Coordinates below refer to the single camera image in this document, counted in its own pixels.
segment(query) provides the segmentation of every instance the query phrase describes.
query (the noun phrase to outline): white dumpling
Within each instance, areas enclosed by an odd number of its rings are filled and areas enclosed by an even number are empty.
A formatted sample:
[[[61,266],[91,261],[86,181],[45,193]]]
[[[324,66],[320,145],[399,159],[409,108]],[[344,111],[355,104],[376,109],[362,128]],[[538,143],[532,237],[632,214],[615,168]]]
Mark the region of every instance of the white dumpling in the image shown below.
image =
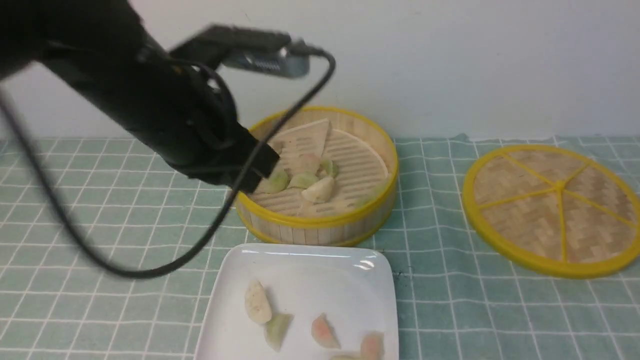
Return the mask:
[[[309,186],[307,189],[302,190],[302,197],[314,204],[327,202],[333,194],[333,186],[335,180],[331,176],[323,177],[317,183]]]
[[[244,293],[244,309],[253,322],[264,324],[271,320],[271,304],[267,292],[258,280],[252,280]]]
[[[291,314],[276,314],[264,326],[264,338],[274,351],[280,351],[291,320],[293,320]]]
[[[360,344],[360,356],[362,360],[380,360],[384,353],[383,335],[381,332],[372,331],[367,334]]]
[[[323,348],[340,348],[340,343],[324,313],[311,323],[311,336]]]

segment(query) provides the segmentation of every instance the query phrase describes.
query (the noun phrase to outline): white plate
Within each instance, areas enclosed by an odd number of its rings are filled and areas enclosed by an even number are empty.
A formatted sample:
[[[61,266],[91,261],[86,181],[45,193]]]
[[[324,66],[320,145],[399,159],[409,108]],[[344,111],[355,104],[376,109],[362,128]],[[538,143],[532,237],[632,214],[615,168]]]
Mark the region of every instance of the white plate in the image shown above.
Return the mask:
[[[280,352],[244,310],[244,292],[256,278],[274,311],[294,315]],[[342,350],[321,348],[311,323],[321,313]],[[196,346],[196,360],[329,360],[357,354],[369,331],[384,333],[384,360],[398,360],[396,293],[387,259],[348,247],[246,244],[222,262]]]

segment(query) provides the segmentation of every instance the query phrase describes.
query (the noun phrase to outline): steamer basket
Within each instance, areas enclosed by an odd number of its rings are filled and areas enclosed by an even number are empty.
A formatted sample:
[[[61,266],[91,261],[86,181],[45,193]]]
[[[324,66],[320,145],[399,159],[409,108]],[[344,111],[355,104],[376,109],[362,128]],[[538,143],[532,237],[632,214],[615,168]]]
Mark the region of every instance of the steamer basket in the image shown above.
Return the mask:
[[[266,118],[250,131],[262,138],[281,115]],[[326,137],[318,140],[323,131]],[[290,174],[296,172],[298,158],[306,152],[322,152],[335,161],[339,167],[337,189],[330,202],[316,205],[302,201],[300,190],[294,188],[277,194],[240,193],[236,209],[258,239],[353,246],[373,235],[391,214],[396,200],[397,152],[389,136],[373,121],[346,110],[308,107],[296,114],[274,141],[284,144],[278,166]],[[358,200],[367,194],[374,196],[359,206]]]

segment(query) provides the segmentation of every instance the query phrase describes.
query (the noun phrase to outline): dumpling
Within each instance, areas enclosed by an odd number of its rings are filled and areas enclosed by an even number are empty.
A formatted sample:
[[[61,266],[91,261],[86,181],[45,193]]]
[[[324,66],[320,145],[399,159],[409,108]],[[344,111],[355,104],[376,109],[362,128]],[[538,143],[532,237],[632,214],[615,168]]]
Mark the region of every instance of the dumpling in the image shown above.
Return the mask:
[[[258,280],[252,280],[244,293],[244,309],[253,322],[264,324],[271,320],[271,304],[267,292]]]
[[[279,193],[289,185],[289,175],[284,170],[274,170],[269,179],[262,180],[259,190],[266,193]]]
[[[291,320],[293,320],[291,314],[276,314],[264,326],[264,338],[274,351],[280,351]]]
[[[384,353],[382,332],[372,331],[367,334],[360,344],[362,360],[380,360]]]
[[[333,333],[333,328],[326,319],[326,314],[318,316],[311,323],[311,336],[323,348],[340,348],[340,343]]]
[[[309,186],[318,182],[318,177],[308,171],[293,175],[289,186],[292,188],[307,189]]]
[[[339,169],[338,164],[336,164],[335,161],[331,159],[323,159],[321,162],[321,166],[326,175],[331,177],[338,176]]]
[[[322,180],[309,186],[307,189],[302,190],[301,194],[305,200],[319,204],[327,202],[333,194],[333,186],[335,180],[331,176],[322,178]]]

